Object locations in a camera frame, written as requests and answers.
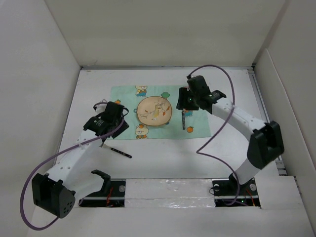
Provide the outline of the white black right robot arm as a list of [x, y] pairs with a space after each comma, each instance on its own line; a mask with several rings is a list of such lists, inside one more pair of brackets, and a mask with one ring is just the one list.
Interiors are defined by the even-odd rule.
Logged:
[[211, 91], [203, 76], [188, 79], [188, 87], [179, 88], [176, 108], [203, 109], [226, 121], [247, 139], [246, 159], [229, 177], [228, 188], [235, 195], [243, 192], [248, 181], [284, 153], [281, 128], [277, 122], [264, 122], [235, 106], [221, 91]]

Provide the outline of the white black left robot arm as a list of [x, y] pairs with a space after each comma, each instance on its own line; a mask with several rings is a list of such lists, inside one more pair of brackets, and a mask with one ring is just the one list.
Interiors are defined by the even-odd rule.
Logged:
[[124, 121], [128, 109], [115, 102], [99, 102], [94, 109], [99, 113], [83, 126], [75, 147], [68, 148], [44, 175], [32, 178], [34, 204], [58, 218], [66, 217], [84, 197], [92, 193], [104, 196], [111, 190], [107, 173], [94, 168], [84, 175], [79, 174], [79, 169], [107, 138], [116, 138], [129, 127]]

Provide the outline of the silver fork black handle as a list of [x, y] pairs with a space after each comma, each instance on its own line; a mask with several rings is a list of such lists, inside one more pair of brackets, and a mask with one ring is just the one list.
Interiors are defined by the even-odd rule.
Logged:
[[117, 154], [120, 154], [122, 156], [125, 156], [127, 158], [132, 158], [132, 156], [130, 154], [127, 154], [127, 153], [125, 153], [123, 151], [120, 151], [120, 150], [118, 150], [116, 148], [110, 147], [110, 146], [108, 146], [106, 144], [101, 144], [100, 148], [111, 150], [111, 151], [113, 151], [113, 152], [115, 152]]

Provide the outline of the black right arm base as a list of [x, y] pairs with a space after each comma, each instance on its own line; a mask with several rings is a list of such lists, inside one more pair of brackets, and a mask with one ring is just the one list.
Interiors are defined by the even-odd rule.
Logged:
[[213, 195], [216, 207], [261, 206], [254, 178], [240, 185], [239, 191], [237, 183], [229, 178], [212, 179], [212, 187], [208, 191]]

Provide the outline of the beige patterned plate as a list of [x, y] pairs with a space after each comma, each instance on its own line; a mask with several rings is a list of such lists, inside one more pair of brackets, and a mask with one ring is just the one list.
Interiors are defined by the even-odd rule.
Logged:
[[136, 110], [137, 118], [146, 126], [162, 126], [172, 118], [171, 103], [159, 96], [150, 96], [143, 99]]

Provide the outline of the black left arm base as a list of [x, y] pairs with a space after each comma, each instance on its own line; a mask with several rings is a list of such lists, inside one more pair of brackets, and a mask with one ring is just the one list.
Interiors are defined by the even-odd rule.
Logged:
[[99, 191], [93, 192], [79, 200], [80, 207], [106, 207], [121, 208], [125, 207], [125, 179], [112, 179], [110, 175], [93, 170], [94, 175], [102, 178], [103, 184]]

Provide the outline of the mint green cartoon cloth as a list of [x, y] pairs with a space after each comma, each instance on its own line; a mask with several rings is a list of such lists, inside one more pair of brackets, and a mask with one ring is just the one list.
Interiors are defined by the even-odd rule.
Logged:
[[[206, 138], [211, 135], [208, 116], [205, 111], [186, 110], [186, 129], [182, 129], [182, 110], [176, 109], [179, 95], [178, 85], [127, 85], [114, 86], [110, 100], [125, 106], [129, 112], [125, 121], [129, 128], [118, 139], [191, 139]], [[150, 96], [167, 99], [172, 106], [172, 118], [162, 126], [146, 126], [140, 123], [136, 110], [138, 104]]]

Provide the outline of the steak knife black blade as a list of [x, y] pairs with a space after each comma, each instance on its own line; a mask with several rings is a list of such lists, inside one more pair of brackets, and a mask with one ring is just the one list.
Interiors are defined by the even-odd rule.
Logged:
[[183, 130], [186, 129], [186, 122], [185, 122], [186, 116], [185, 116], [185, 114], [186, 114], [186, 110], [183, 109], [183, 110], [182, 110], [182, 129], [183, 129]]

